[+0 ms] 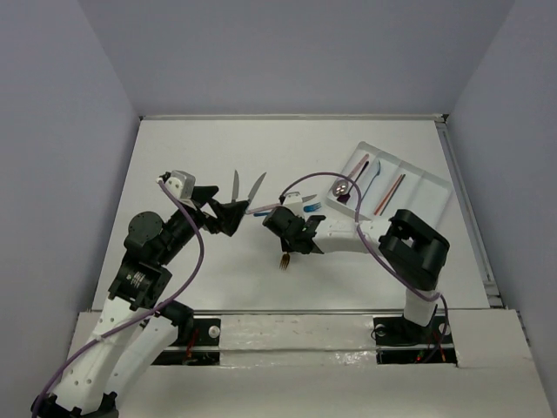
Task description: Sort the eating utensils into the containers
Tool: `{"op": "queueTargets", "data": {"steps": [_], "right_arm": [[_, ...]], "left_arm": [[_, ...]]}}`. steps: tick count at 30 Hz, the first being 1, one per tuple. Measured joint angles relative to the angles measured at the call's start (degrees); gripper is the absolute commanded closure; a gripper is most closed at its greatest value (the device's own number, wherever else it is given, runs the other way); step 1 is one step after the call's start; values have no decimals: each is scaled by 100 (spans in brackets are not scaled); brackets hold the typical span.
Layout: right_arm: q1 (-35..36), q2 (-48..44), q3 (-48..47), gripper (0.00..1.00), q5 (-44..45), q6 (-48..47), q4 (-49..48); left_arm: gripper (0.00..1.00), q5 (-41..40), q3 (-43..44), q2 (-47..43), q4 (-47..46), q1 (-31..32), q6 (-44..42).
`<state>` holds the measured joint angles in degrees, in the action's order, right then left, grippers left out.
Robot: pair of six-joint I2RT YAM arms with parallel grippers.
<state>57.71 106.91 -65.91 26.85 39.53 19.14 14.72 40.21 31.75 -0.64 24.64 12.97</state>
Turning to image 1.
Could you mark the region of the gold fork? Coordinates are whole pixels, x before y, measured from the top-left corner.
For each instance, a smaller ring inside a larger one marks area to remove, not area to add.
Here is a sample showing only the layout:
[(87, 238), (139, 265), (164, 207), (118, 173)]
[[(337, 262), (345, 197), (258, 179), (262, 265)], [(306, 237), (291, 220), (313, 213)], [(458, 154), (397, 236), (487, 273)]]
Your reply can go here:
[(285, 271), (290, 264), (290, 260), (291, 260), (291, 254), (289, 252), (283, 252), (280, 258), (279, 268)]

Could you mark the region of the purple spoon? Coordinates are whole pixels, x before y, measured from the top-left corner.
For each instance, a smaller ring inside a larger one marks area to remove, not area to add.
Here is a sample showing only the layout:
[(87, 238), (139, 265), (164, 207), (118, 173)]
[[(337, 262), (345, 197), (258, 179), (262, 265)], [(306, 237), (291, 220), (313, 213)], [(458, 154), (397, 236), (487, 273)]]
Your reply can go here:
[(337, 201), (345, 204), (349, 198), (351, 197), (350, 193), (351, 190), (353, 189), (353, 187), (357, 184), (359, 178), (362, 176), (362, 174), (364, 173), (364, 171), (366, 170), (366, 168), (369, 166), (369, 162), (366, 161), (363, 165), (362, 168), (359, 170), (358, 175), (356, 176), (355, 180), (350, 184), (350, 185), (346, 185), (342, 190), (340, 195), (337, 197)]

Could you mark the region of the silver spoon pink handle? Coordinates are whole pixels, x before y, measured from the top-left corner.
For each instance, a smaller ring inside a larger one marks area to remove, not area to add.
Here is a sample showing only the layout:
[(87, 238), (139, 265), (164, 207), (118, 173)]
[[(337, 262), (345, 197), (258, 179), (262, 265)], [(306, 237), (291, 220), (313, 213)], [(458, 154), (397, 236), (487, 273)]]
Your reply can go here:
[[(368, 164), (369, 154), (366, 153), (360, 161), (353, 167), (353, 169), (346, 175), (349, 179), (355, 179), (357, 174), (360, 174)], [(339, 179), (332, 187), (332, 195), (337, 198), (341, 195), (347, 194), (349, 181), (346, 179)]]

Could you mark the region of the blue fork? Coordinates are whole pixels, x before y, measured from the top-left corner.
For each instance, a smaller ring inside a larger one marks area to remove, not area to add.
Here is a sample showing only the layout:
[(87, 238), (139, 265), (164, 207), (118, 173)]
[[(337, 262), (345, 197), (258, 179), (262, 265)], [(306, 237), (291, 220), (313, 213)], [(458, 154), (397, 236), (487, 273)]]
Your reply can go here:
[(320, 202), (316, 202), (307, 206), (303, 207), (303, 211), (304, 212), (316, 212), (317, 210), (319, 210), (321, 208), (321, 203)]
[(378, 159), (375, 163), (374, 163), (374, 169), (373, 169), (373, 174), (372, 177), (368, 183), (368, 185), (366, 186), (366, 189), (364, 190), (363, 194), (362, 194), (362, 199), (360, 201), (360, 206), (359, 209), (362, 210), (364, 207), (364, 200), (366, 198), (366, 195), (368, 194), (368, 192), (370, 191), (375, 179), (380, 175), (381, 173), (381, 160)]

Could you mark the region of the orange chopstick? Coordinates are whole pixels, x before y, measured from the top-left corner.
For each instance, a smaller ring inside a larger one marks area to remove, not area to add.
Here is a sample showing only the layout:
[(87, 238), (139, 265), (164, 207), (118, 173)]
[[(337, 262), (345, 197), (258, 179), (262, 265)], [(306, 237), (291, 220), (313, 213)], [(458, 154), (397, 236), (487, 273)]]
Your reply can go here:
[(400, 174), (397, 179), (393, 182), (390, 189), (387, 191), (386, 195), (382, 198), (379, 204), (376, 206), (373, 215), (377, 216), (382, 211), (382, 208), (386, 204), (387, 200), (390, 199), (391, 195), (395, 192), (396, 188), (398, 187), (400, 181), (405, 177), (405, 174)]

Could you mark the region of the blue chopstick diagonal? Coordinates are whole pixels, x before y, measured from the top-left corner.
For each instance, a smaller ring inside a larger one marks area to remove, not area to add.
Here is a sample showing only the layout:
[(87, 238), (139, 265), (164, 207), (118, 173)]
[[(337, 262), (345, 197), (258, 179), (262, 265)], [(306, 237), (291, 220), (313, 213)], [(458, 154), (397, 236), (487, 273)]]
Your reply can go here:
[(406, 177), (406, 175), (403, 173), (403, 174), (400, 174), (399, 177), (395, 180), (395, 182), (393, 183), (393, 185), (391, 186), (391, 188), (387, 192), (386, 196), (380, 201), (379, 205), (377, 206), (377, 208), (374, 212), (375, 215), (380, 215), (385, 211), (388, 203), (393, 198), (394, 193), (397, 192), (397, 190), (399, 188), (399, 185), (405, 179), (405, 177)]

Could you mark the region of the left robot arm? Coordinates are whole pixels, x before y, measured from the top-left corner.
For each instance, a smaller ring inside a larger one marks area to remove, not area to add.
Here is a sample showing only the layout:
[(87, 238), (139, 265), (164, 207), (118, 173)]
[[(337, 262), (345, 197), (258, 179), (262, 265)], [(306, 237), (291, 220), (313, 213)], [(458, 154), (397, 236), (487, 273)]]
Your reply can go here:
[(125, 254), (87, 342), (54, 374), (31, 406), (34, 417), (116, 417), (130, 385), (170, 346), (191, 338), (194, 312), (177, 300), (188, 279), (166, 300), (168, 265), (202, 230), (232, 236), (251, 199), (222, 204), (217, 186), (188, 186), (176, 176), (158, 184), (177, 206), (168, 220), (155, 212), (131, 219)]

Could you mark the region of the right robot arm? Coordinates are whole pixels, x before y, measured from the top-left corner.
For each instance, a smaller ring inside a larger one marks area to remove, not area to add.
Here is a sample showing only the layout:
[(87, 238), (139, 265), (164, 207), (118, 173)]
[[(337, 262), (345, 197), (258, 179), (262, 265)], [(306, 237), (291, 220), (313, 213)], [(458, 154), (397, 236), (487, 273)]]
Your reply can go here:
[(325, 215), (304, 219), (279, 206), (263, 221), (287, 253), (369, 253), (406, 288), (402, 334), (420, 341), (433, 329), (439, 276), (450, 244), (407, 209), (390, 219), (340, 220)]

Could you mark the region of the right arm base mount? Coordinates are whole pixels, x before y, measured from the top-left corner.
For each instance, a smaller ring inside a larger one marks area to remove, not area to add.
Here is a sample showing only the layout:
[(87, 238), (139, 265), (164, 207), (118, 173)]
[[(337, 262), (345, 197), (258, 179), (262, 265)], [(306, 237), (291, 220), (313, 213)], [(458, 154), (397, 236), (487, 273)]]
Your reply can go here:
[(370, 334), (380, 365), (457, 364), (450, 326), (434, 316), (419, 327), (402, 316), (375, 317)]

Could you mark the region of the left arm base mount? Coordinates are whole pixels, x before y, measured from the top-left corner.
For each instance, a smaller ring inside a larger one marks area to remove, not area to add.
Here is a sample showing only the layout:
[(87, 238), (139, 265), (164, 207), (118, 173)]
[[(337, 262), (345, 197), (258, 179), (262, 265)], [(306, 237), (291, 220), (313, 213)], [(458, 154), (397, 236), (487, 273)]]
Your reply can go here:
[(217, 366), (220, 363), (221, 319), (196, 316), (189, 328), (152, 362), (153, 366)]

